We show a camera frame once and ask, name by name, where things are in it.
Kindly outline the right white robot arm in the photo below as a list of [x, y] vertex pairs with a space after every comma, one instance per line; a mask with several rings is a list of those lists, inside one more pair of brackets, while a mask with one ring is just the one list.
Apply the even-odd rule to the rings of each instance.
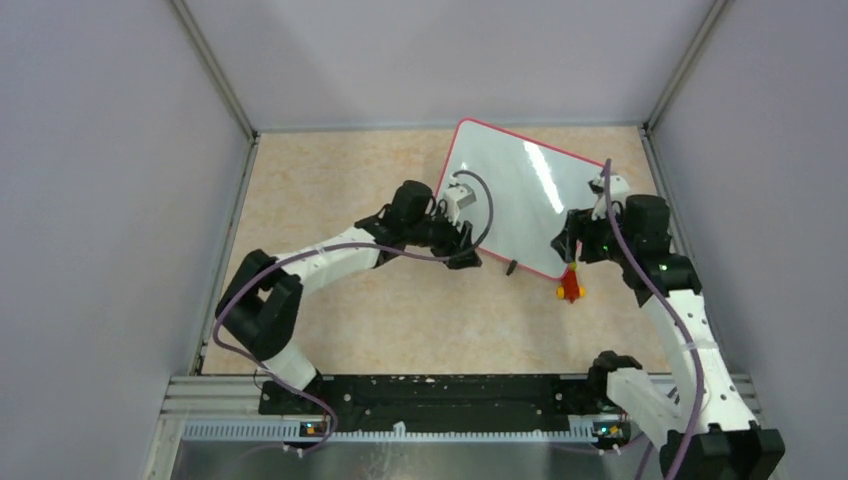
[[657, 450], [666, 479], [770, 478], [785, 443], [761, 425], [731, 378], [694, 264], [671, 249], [668, 204], [637, 194], [599, 207], [570, 210], [551, 246], [570, 263], [621, 267], [661, 338], [676, 394], [662, 392], [634, 358], [604, 351], [590, 369], [589, 404], [622, 408]]

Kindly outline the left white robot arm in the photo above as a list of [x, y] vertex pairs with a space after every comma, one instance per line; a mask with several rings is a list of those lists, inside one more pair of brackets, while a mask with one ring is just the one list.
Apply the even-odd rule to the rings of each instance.
[[482, 260], [470, 221], [461, 217], [477, 199], [471, 185], [451, 180], [440, 194], [407, 180], [392, 201], [342, 233], [293, 253], [261, 249], [241, 261], [215, 310], [213, 339], [226, 330], [236, 350], [270, 377], [285, 383], [283, 401], [297, 413], [319, 404], [318, 371], [292, 337], [304, 297], [349, 275], [379, 268], [408, 247], [429, 249], [428, 262], [451, 270], [476, 268]]

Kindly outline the pink framed whiteboard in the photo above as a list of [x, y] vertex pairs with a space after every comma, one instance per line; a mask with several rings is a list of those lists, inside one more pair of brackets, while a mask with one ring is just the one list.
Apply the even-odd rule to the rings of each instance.
[[567, 264], [551, 247], [572, 209], [590, 209], [597, 200], [588, 183], [602, 164], [472, 118], [460, 120], [435, 188], [440, 197], [453, 181], [466, 184], [475, 202], [459, 218], [479, 235], [488, 220], [488, 202], [480, 181], [489, 187], [494, 207], [491, 229], [480, 250], [522, 268], [558, 280]]

